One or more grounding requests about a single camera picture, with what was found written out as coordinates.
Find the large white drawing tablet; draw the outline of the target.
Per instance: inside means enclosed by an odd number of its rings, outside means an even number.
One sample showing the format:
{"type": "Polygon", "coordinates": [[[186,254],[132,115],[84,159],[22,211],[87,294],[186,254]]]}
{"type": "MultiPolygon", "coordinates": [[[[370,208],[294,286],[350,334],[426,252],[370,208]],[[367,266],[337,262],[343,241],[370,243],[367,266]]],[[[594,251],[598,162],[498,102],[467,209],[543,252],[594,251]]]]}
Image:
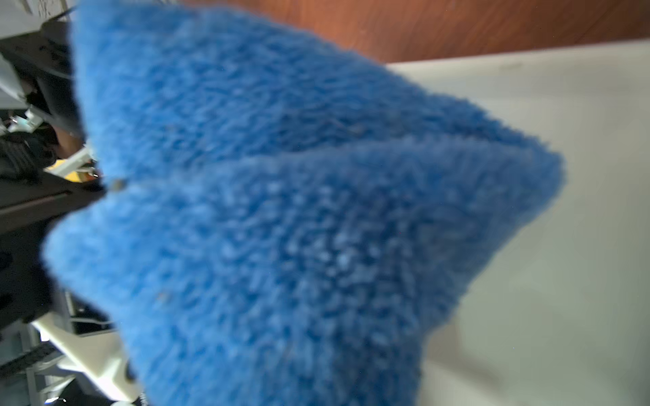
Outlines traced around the large white drawing tablet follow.
{"type": "Polygon", "coordinates": [[[396,64],[565,157],[559,199],[432,336],[423,405],[649,402],[649,43],[396,64]]]}

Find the blue microfiber cloth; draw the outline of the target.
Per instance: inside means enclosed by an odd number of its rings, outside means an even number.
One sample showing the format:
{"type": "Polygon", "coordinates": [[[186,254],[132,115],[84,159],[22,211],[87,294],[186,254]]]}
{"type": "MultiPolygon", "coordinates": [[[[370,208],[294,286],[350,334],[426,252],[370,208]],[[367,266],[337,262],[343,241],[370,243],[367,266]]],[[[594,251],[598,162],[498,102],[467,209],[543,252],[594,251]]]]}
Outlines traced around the blue microfiber cloth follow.
{"type": "Polygon", "coordinates": [[[413,405],[428,335],[561,189],[562,157],[304,31],[81,1],[74,89],[106,195],[47,269],[156,405],[413,405]]]}

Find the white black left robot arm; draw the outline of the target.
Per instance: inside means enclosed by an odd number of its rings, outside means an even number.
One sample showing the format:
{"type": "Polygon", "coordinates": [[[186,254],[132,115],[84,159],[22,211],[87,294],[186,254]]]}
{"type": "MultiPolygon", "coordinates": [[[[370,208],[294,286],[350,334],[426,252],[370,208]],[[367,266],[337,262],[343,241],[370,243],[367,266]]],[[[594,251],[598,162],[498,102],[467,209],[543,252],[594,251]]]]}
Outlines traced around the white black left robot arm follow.
{"type": "Polygon", "coordinates": [[[112,323],[54,282],[43,240],[67,214],[103,196],[74,102],[69,24],[3,38],[4,92],[25,104],[1,122],[1,380],[25,380],[31,405],[144,405],[112,323]]]}

